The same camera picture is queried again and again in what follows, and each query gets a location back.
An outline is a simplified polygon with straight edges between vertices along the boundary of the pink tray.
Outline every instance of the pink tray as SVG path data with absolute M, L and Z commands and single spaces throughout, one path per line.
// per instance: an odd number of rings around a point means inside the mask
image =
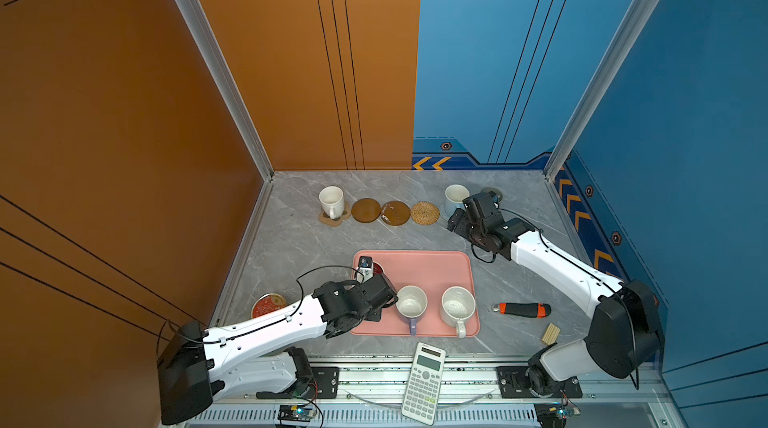
M 456 337 L 456 328 L 449 327 L 440 318 L 442 294 L 452 286 L 460 286 L 475 294 L 472 281 L 472 265 L 466 253 L 461 251 L 404 251 L 361 250 L 355 254 L 352 266 L 357 266 L 361 256 L 373 257 L 382 266 L 384 275 L 395 289 L 415 285 L 427 293 L 427 311 L 418 321 L 419 337 Z M 467 323 L 467 336 L 474 337 L 480 331 L 480 318 L 475 314 Z M 363 321 L 352 328 L 353 334 L 410 336 L 408 324 L 400 318 L 396 307 L 382 311 L 381 321 Z

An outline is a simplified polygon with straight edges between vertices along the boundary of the purple-handled mug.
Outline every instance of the purple-handled mug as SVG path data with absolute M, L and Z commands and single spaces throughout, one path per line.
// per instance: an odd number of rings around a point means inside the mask
M 427 293 L 424 293 L 424 290 L 414 285 L 402 287 L 397 292 L 397 303 L 395 306 L 400 317 L 408 322 L 411 336 L 416 336 L 416 322 L 427 311 Z

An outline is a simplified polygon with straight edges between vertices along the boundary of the orange wall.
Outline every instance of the orange wall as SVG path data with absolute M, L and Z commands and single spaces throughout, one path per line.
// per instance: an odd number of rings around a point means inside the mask
M 154 334 L 210 319 L 262 181 L 174 0 L 6 1 L 0 195 L 146 288 L 0 199 L 2 424 L 154 428 Z
M 419 0 L 200 0 L 275 169 L 408 169 Z

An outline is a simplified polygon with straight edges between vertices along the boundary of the gray marble tabletop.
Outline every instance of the gray marble tabletop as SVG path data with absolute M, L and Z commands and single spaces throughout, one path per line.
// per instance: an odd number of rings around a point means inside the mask
M 589 319 L 576 304 L 547 281 L 512 261 L 497 257 L 492 264 L 476 260 L 469 243 L 445 229 L 442 220 L 434 225 L 418 225 L 409 220 L 390 226 L 380 219 L 363 224 L 349 219 L 330 227 L 317 219 L 318 194 L 328 185 L 338 185 L 350 201 L 374 198 L 384 204 L 400 200 L 413 206 L 427 201 L 440 206 L 448 185 L 459 183 L 470 193 L 491 186 L 504 194 L 501 207 L 519 212 L 541 226 L 556 245 L 574 254 L 561 213 L 547 191 L 543 174 L 525 170 L 473 171 L 356 171 L 356 172 L 278 172 L 274 188 L 250 250 L 244 272 L 237 283 L 225 324 L 250 318 L 256 299 L 276 292 L 289 302 L 300 297 L 296 276 L 321 265 L 350 265 L 353 255 L 371 250 L 455 250 L 472 260 L 472 276 L 480 316 L 480 332 L 475 337 L 389 337 L 343 334 L 330 340 L 316 338 L 298 344 L 309 356 L 411 354 L 416 343 L 445 348 L 449 354 L 495 354 L 531 356 L 544 347 L 541 337 L 553 323 L 560 327 L 558 342 L 584 337 Z M 487 258 L 485 251 L 478 254 Z M 349 270 L 318 270 L 302 279 L 311 292 L 328 280 L 349 277 Z M 547 318 L 519 318 L 491 311 L 494 303 L 549 303 Z

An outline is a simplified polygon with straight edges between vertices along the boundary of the vent grille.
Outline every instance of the vent grille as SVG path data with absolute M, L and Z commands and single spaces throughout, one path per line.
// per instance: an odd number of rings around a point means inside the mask
M 263 409 L 238 406 L 233 408 L 209 408 L 191 421 L 263 421 L 273 423 L 275 416 L 277 416 L 277 409 L 272 406 Z
M 250 405 L 218 405 L 197 415 L 190 426 L 274 426 L 278 405 L 264 408 Z M 320 406 L 325 416 L 324 428 L 370 426 L 378 428 L 424 426 L 404 417 L 399 410 L 360 404 Z M 442 426 L 539 426 L 532 404 L 496 404 L 468 406 L 458 410 L 438 409 L 435 421 Z

